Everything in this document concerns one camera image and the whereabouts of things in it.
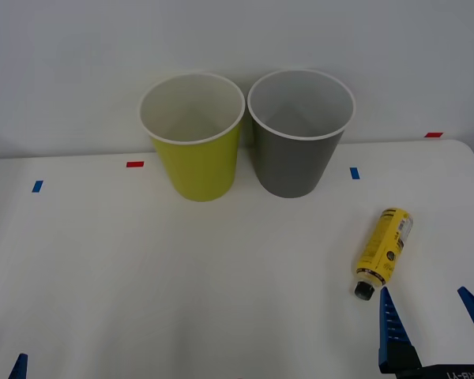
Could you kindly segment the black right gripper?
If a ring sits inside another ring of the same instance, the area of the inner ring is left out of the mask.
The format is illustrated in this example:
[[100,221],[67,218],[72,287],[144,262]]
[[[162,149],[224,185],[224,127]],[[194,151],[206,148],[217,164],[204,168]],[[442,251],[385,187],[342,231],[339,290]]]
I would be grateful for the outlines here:
[[[474,324],[474,295],[460,287],[457,293]],[[398,315],[387,287],[380,291],[378,367],[396,378],[474,379],[474,364],[422,366]]]

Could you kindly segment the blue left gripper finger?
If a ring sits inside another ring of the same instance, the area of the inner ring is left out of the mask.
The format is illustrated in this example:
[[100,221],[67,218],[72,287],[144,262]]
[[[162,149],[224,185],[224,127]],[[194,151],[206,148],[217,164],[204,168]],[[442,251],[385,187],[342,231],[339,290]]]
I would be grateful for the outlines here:
[[28,371],[28,356],[20,353],[9,374],[9,379],[26,379]]

